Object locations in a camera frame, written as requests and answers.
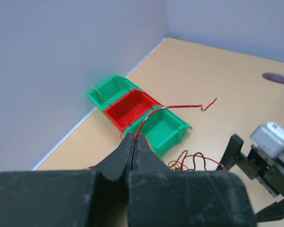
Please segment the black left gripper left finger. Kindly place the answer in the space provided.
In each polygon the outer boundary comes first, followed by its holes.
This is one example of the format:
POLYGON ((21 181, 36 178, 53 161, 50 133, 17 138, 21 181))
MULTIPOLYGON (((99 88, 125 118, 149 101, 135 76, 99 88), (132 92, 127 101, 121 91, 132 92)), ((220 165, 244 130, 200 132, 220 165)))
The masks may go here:
POLYGON ((0 172, 0 227, 125 227, 134 137, 88 170, 0 172))

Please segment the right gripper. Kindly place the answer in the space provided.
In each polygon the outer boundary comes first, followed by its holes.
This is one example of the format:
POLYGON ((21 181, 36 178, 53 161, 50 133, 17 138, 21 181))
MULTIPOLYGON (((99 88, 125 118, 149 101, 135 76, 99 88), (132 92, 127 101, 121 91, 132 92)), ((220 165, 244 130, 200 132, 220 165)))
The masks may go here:
MULTIPOLYGON (((252 147, 249 154, 241 153, 244 141, 233 134, 220 160, 226 171, 237 165, 245 175, 257 179, 272 196, 284 197, 284 152, 271 159, 263 151, 252 147)), ((270 222, 284 219, 284 199, 272 203, 255 214, 256 222, 270 222)))

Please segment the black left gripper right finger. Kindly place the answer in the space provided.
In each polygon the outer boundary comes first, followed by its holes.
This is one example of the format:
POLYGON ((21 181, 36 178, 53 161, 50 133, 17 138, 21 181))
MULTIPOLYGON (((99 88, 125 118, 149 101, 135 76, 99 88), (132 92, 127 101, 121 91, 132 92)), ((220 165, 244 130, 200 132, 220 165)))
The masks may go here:
POLYGON ((128 175, 131 227, 254 227, 256 218, 244 183, 227 171, 170 170, 144 135, 134 145, 128 175))

